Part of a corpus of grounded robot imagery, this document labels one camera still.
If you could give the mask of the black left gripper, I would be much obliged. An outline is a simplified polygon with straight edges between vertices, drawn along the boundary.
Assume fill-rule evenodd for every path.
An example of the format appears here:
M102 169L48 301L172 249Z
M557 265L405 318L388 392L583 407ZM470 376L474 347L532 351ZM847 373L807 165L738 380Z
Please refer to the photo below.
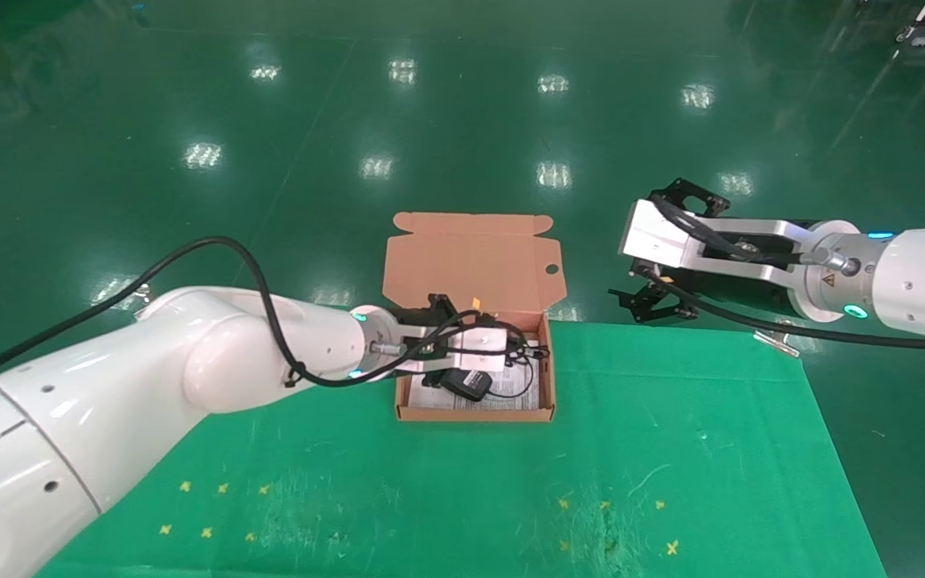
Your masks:
M463 326L467 320L477 317L477 310L459 311L447 294L430 293L425 307L401 308L401 326L404 327L447 329Z

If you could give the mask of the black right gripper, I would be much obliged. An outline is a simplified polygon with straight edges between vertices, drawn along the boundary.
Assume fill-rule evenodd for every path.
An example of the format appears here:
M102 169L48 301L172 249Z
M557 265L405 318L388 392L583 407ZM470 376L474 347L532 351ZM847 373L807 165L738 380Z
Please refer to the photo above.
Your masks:
M731 208L731 202L717 193L678 178L649 194L649 199L667 201L680 211L697 217L717 218ZM794 312L792 293L761 273L766 263L743 261L697 261L696 293L717 301L767 312ZM630 312L635 324L683 324L699 318L697 307L648 282L638 292L607 290L617 305Z

